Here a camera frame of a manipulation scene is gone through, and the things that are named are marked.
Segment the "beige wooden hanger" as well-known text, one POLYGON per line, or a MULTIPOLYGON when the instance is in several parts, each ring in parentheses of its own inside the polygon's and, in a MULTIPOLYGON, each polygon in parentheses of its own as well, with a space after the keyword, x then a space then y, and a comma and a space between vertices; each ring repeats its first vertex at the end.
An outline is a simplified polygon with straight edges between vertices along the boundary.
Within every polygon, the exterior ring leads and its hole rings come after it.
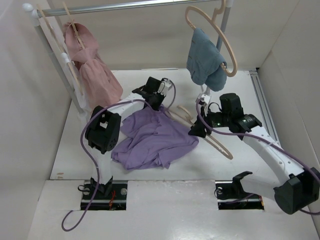
MULTIPOLYGON (((171 108, 166 108, 164 110, 164 113, 167 117, 171 118, 176 122, 179 122, 182 125, 193 127, 195 124, 193 123, 193 117, 191 113, 184 106, 178 105, 176 108, 180 111, 183 111, 184 115, 181 115, 179 112, 171 108)), ((218 152, 220 152, 223 156, 225 156, 227 159, 232 160, 234 158, 232 153, 212 135, 207 135, 204 138, 204 140, 213 148, 215 148, 218 152)))

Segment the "purple t shirt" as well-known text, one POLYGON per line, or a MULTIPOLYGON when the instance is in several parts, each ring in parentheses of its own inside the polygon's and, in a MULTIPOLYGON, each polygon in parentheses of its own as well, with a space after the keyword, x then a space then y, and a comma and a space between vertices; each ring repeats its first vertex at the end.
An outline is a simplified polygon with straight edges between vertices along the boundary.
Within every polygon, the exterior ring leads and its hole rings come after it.
POLYGON ((199 144, 186 126, 149 107, 124 119, 120 131, 126 139, 112 150, 111 158, 127 171, 168 169, 199 144))

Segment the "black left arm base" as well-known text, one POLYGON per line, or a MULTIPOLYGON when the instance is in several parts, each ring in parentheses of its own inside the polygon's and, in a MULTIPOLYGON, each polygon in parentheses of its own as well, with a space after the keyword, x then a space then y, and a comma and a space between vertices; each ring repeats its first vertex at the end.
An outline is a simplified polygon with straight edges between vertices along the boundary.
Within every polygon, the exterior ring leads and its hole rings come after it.
MULTIPOLYGON (((77 187, 82 193, 80 209, 85 210, 93 196, 95 188, 91 186, 89 181, 77 187)), ((99 190, 97 191, 89 211, 125 211, 127 208, 128 181, 116 180, 113 182, 108 195, 104 195, 99 190)))

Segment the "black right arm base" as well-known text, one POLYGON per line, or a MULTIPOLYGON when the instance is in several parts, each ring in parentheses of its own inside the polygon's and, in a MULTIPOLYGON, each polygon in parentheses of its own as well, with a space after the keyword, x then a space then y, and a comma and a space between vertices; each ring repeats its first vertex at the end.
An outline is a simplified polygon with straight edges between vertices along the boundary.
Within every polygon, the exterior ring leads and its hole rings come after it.
POLYGON ((260 195, 245 192, 241 180, 253 173, 244 171, 232 180, 216 180, 214 195, 217 198, 218 210, 264 210, 260 195))

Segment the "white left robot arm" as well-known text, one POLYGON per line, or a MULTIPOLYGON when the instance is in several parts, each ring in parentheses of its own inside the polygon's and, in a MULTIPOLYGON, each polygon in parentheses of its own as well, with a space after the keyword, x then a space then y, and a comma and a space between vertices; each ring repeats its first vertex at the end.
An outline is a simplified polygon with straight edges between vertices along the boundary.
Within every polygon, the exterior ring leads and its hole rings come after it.
POLYGON ((90 190, 94 196, 104 199, 111 194, 113 176, 111 171, 104 167, 108 162, 104 154, 111 152, 117 145, 122 121, 144 108, 157 111, 172 86, 172 82, 167 78, 158 80, 150 76, 145 85, 134 89, 118 103, 108 107, 98 105, 94 108, 80 137, 82 147, 85 146, 84 140, 87 140, 89 149, 84 151, 94 165, 90 178, 90 190))

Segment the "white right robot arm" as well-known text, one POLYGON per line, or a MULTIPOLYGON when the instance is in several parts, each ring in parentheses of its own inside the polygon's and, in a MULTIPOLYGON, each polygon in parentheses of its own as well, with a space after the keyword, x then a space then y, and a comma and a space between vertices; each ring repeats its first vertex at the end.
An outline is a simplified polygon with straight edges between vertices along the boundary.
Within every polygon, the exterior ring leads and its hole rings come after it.
POLYGON ((210 110, 210 99, 205 93, 197 97, 197 118, 189 134, 202 138, 211 133, 237 136, 262 158, 276 176, 276 180, 267 182, 254 178, 251 171, 239 173, 231 183, 216 192, 219 199, 232 199, 236 203, 259 195, 275 201, 289 215, 304 212, 304 207, 319 199, 319 171, 281 148, 261 121, 253 114, 244 113, 237 94, 221 95, 218 112, 210 110))

